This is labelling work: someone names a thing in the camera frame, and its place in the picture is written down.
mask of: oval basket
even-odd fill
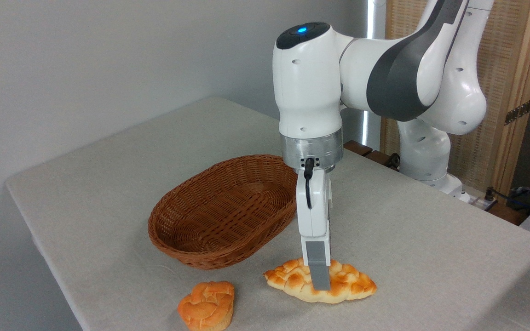
[[[149,237],[167,255],[218,269],[253,255],[292,221],[297,175],[275,155],[223,161],[166,193]]]

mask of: table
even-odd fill
[[[185,330],[200,281],[236,287],[239,330],[530,329],[530,233],[345,151],[332,172],[332,254],[376,282],[337,305],[301,302],[261,273],[301,254],[294,221],[241,263],[196,270],[150,242],[169,190],[212,164],[280,155],[277,121],[209,98],[31,168],[6,184],[86,331]]]

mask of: metal hinge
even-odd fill
[[[520,119],[525,114],[528,114],[530,112],[530,100],[523,103],[519,107],[516,107],[515,109],[509,111],[507,113],[507,119],[504,121],[504,125],[510,124],[517,119]]]

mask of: bread roll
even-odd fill
[[[306,302],[339,303],[363,299],[375,293],[377,287],[368,275],[350,264],[330,260],[330,290],[316,291],[312,286],[310,268],[304,259],[289,260],[274,270],[265,272],[267,284]]]
[[[199,283],[177,306],[191,331],[222,331],[232,321],[234,286],[227,281]]]

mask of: braided bread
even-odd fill
[[[363,299],[375,293],[377,286],[368,275],[357,271],[350,264],[330,260],[330,290],[316,291],[312,286],[310,268],[304,259],[289,260],[263,275],[267,284],[306,302],[339,303],[345,300]]]

